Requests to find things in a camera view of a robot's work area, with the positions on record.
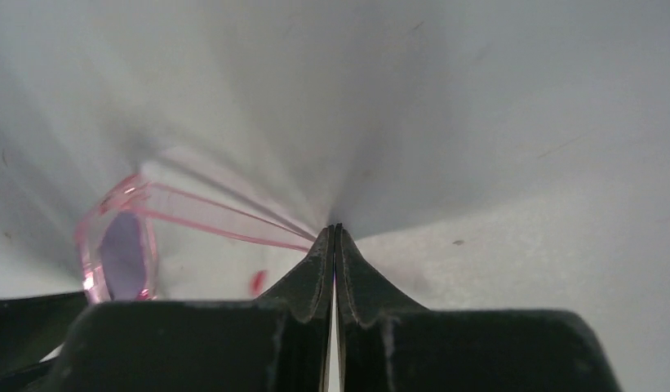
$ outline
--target sunglasses lens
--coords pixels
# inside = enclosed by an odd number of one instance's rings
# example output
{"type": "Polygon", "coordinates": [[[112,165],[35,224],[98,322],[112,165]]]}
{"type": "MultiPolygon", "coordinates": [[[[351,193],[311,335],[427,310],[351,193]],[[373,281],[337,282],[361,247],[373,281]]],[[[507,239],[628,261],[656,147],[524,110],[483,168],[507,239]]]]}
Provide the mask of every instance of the sunglasses lens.
{"type": "Polygon", "coordinates": [[[138,297],[146,279],[140,221],[131,212],[120,212],[106,229],[99,247],[104,281],[112,300],[138,297]]]}

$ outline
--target scratch mark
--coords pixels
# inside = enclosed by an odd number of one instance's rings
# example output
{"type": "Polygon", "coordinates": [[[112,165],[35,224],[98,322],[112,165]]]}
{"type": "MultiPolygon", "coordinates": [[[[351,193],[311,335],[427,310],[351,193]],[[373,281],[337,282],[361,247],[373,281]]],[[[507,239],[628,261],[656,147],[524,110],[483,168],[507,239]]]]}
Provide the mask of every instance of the scratch mark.
{"type": "Polygon", "coordinates": [[[395,354],[395,325],[393,320],[388,320],[383,325],[383,347],[385,350],[385,376],[388,382],[388,389],[395,392],[393,379],[393,356],[395,354]]]}
{"type": "Polygon", "coordinates": [[[489,42],[486,45],[484,45],[484,47],[479,49],[477,54],[474,56],[474,58],[472,59],[472,63],[475,65],[481,63],[486,58],[486,55],[488,55],[488,53],[491,51],[492,47],[493,47],[492,42],[489,42]]]}
{"type": "Polygon", "coordinates": [[[274,360],[267,366],[267,390],[273,390],[277,384],[277,363],[282,356],[282,338],[284,335],[284,328],[286,326],[286,316],[277,320],[277,328],[272,336],[274,344],[274,360]]]}
{"type": "Polygon", "coordinates": [[[663,219],[657,219],[654,222],[656,222],[656,223],[670,223],[670,217],[663,218],[663,219]]]}
{"type": "Polygon", "coordinates": [[[419,27],[421,27],[421,26],[423,26],[423,25],[424,25],[424,21],[421,20],[421,21],[419,22],[419,24],[417,24],[416,26],[414,26],[414,28],[411,29],[411,30],[409,30],[409,32],[411,33],[412,31],[416,31],[416,30],[419,29],[419,27]]]}
{"type": "Polygon", "coordinates": [[[294,24],[289,23],[289,27],[287,27],[286,30],[284,31],[284,34],[282,34],[282,38],[289,37],[289,34],[291,34],[291,30],[293,30],[293,29],[294,29],[294,24]]]}
{"type": "Polygon", "coordinates": [[[577,137],[575,137],[574,139],[568,140],[567,142],[563,143],[562,145],[558,145],[558,146],[556,146],[556,147],[550,149],[549,151],[546,151],[545,153],[541,154],[540,156],[538,156],[538,157],[536,157],[536,158],[537,158],[537,159],[541,159],[541,158],[543,158],[543,157],[545,157],[545,156],[547,156],[547,155],[549,155],[549,154],[555,153],[555,152],[558,151],[558,150],[564,149],[565,147],[567,147],[567,146],[569,146],[569,145],[575,143],[577,140],[582,139],[583,137],[585,137],[585,136],[588,135],[588,134],[589,134],[589,132],[588,132],[588,133],[583,133],[582,135],[577,136],[577,137]]]}

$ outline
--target transparent pink plastic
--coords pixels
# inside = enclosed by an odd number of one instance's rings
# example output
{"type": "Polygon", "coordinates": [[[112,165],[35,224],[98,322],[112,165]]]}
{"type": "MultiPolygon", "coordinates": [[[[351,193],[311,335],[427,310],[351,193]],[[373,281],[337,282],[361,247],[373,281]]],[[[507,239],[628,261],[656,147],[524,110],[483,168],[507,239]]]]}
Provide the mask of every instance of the transparent pink plastic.
{"type": "Polygon", "coordinates": [[[136,283],[135,295],[123,299],[155,298],[158,245],[152,220],[168,221],[249,243],[284,247],[303,252],[309,250],[314,240],[313,237],[297,233],[284,225],[196,194],[146,180],[142,175],[135,174],[127,177],[109,191],[85,215],[76,229],[75,241],[82,262],[83,286],[90,302],[98,303],[113,299],[112,292],[109,290],[109,285],[115,283],[112,271],[117,272],[118,279],[122,276],[126,278],[126,271],[133,271],[131,274],[136,276],[140,275],[138,271],[135,271],[138,258],[140,268],[144,269],[144,277],[136,283]],[[119,233],[118,237],[114,237],[113,240],[107,239],[110,237],[109,231],[112,225],[120,225],[119,223],[126,223],[127,231],[119,233]],[[104,250],[104,243],[116,245],[116,241],[134,243],[135,246],[128,252],[119,252],[115,254],[115,257],[105,260],[102,255],[110,255],[112,251],[111,249],[104,250]],[[127,261],[126,257],[135,260],[127,261]]]}

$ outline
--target red object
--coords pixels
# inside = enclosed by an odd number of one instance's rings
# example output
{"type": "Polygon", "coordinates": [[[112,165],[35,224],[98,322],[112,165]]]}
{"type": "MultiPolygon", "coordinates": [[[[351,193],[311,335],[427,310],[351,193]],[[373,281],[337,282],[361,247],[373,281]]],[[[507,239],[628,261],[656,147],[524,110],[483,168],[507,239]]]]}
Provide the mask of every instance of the red object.
{"type": "Polygon", "coordinates": [[[260,271],[253,274],[251,278],[251,295],[259,296],[263,292],[263,286],[265,285],[265,278],[268,276],[268,271],[261,269],[260,271]]]}

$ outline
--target sunglasses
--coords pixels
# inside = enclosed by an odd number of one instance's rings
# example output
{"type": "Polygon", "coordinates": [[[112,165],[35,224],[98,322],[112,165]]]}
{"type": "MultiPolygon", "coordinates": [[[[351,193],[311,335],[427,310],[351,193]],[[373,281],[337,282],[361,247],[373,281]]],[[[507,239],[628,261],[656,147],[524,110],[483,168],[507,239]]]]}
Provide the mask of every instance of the sunglasses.
{"type": "MultiPolygon", "coordinates": [[[[314,237],[174,187],[128,176],[78,224],[75,242],[90,303],[151,300],[158,290],[155,222],[248,243],[307,252],[314,237]]],[[[259,291],[264,271],[251,280],[259,291]]]]}

